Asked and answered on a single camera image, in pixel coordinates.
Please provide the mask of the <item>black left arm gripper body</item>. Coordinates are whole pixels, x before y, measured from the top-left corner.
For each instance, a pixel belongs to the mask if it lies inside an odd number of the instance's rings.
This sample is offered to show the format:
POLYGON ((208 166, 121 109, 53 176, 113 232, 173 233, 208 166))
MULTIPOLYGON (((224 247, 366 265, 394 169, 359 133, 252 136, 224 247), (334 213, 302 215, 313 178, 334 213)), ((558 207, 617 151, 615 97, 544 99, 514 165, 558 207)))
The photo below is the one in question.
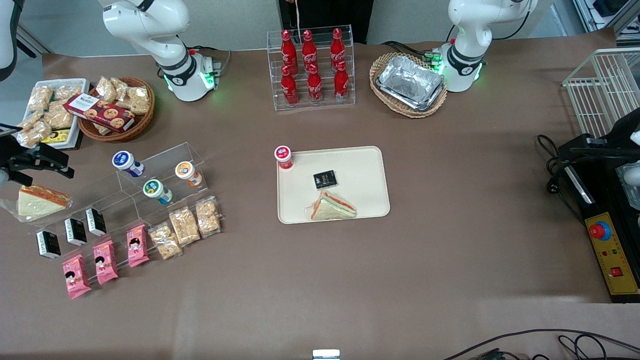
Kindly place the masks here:
POLYGON ((621 117, 604 136, 608 149, 638 150, 640 108, 621 117))

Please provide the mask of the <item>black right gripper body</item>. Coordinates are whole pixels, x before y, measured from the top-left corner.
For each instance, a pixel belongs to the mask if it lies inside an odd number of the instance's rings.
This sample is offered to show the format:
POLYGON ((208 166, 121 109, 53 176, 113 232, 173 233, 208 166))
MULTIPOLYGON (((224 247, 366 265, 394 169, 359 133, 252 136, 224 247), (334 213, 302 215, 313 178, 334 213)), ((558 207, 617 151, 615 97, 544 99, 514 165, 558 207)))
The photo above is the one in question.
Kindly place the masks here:
POLYGON ((13 135, 0 137, 0 175, 1 186, 8 182, 30 187, 33 178, 22 173, 22 170, 34 170, 36 159, 28 153, 28 149, 20 146, 13 135))

